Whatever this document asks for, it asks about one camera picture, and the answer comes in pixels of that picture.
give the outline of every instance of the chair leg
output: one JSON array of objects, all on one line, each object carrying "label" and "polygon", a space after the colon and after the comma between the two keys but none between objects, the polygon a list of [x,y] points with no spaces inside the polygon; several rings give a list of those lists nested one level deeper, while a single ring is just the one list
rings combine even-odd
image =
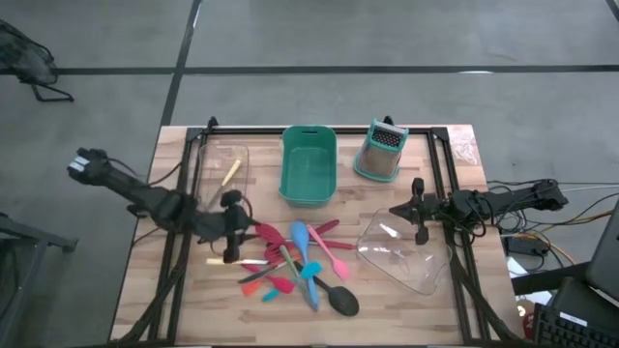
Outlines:
[{"label": "chair leg", "polygon": [[[66,97],[64,97],[64,98],[43,98],[41,96],[41,94],[39,93],[39,89],[37,88],[37,86],[45,88],[45,89],[53,91],[53,92],[56,92],[58,94],[66,96]],[[74,102],[75,101],[74,97],[72,95],[70,95],[69,93],[61,91],[61,90],[53,88],[53,87],[49,87],[49,86],[45,86],[45,85],[41,85],[41,84],[34,84],[34,83],[30,84],[30,87],[32,88],[32,92],[34,92],[34,94],[35,94],[35,98],[39,102]]]}]

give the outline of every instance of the black spoon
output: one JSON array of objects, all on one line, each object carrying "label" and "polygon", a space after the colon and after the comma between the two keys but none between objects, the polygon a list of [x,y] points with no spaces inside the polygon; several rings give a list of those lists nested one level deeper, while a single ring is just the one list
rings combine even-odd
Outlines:
[{"label": "black spoon", "polygon": [[[294,265],[299,272],[303,270],[299,262],[295,261]],[[348,289],[343,286],[330,287],[317,276],[313,278],[313,281],[327,292],[329,304],[337,313],[345,316],[355,316],[359,313],[359,301]]]}]

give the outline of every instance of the blue spoon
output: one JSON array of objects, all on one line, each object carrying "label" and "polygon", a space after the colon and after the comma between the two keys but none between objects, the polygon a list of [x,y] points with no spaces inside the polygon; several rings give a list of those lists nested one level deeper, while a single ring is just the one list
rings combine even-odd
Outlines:
[{"label": "blue spoon", "polygon": [[[307,265],[309,262],[308,243],[310,242],[310,233],[308,232],[308,228],[301,221],[294,221],[292,222],[292,225],[290,225],[290,236],[292,237],[292,242],[294,245],[301,251],[303,263]],[[315,304],[316,309],[318,309],[318,290],[316,290],[316,284],[313,282],[313,277],[308,278],[308,289],[311,300]]]}]

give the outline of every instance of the box grater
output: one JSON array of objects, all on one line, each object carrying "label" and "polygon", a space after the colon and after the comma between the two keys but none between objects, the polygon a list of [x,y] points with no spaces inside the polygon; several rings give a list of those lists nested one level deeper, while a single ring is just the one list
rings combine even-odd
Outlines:
[{"label": "box grater", "polygon": [[408,137],[408,129],[395,127],[391,118],[374,119],[363,146],[355,156],[355,171],[381,182],[394,180],[399,171],[399,157]]}]

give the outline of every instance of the wooden table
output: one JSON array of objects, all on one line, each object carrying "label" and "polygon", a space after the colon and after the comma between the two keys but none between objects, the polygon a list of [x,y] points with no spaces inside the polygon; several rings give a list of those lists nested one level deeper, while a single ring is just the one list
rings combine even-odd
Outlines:
[{"label": "wooden table", "polygon": [[[449,131],[460,187],[485,190],[486,178],[472,127],[449,126]],[[151,171],[152,180],[160,178],[180,160],[185,133],[185,127],[162,128]],[[363,139],[362,135],[339,135],[338,190],[328,206],[322,209],[293,209],[280,197],[278,188],[282,147],[277,135],[210,136],[210,147],[229,147],[234,151],[222,151],[224,155],[219,156],[209,148],[205,165],[208,164],[211,169],[203,172],[200,192],[206,196],[213,194],[212,187],[221,181],[227,171],[225,162],[231,157],[239,156],[239,152],[247,152],[250,156],[249,168],[241,168],[232,186],[242,188],[247,181],[247,197],[253,205],[256,219],[274,225],[286,236],[289,223],[295,219],[318,225],[338,218],[339,227],[327,232],[325,238],[356,244],[377,210],[410,199],[413,178],[424,178],[426,192],[435,191],[427,140],[423,136],[409,136],[400,161],[401,170],[390,184],[367,180],[352,169],[353,158]],[[441,157],[440,160],[443,181],[449,183],[444,158]],[[174,188],[175,183],[176,177],[173,175],[162,184]],[[141,221],[137,227],[136,238],[152,228],[152,221]],[[152,300],[160,271],[164,236],[165,233],[159,231],[133,248],[112,338],[122,336]],[[430,227],[430,236],[432,239],[443,239],[438,225],[433,224]],[[237,265],[206,265],[207,257],[217,256],[208,244],[197,245],[196,240],[194,237],[192,241],[177,344],[461,343],[448,270],[441,276],[436,292],[425,296],[386,278],[358,257],[355,250],[337,249],[336,257],[347,262],[352,274],[351,278],[342,284],[333,273],[322,250],[311,247],[310,259],[319,260],[324,265],[320,277],[332,286],[344,285],[357,296],[361,311],[356,317],[347,318],[330,308],[325,292],[320,289],[321,307],[316,313],[309,310],[298,291],[264,304],[260,301],[261,296],[271,287],[263,285],[257,294],[245,298],[236,281],[247,276],[248,271]],[[514,291],[496,230],[489,229],[485,237],[475,241],[473,248],[484,295],[508,327],[521,335],[521,321],[516,312]],[[215,243],[216,251],[222,249],[223,244]],[[261,258],[263,249],[263,242],[250,241],[243,245],[242,256]],[[289,276],[289,270],[281,269],[278,274]],[[470,301],[467,307],[471,325],[476,330]],[[165,314],[164,312],[162,317],[163,333],[167,326]]]}]

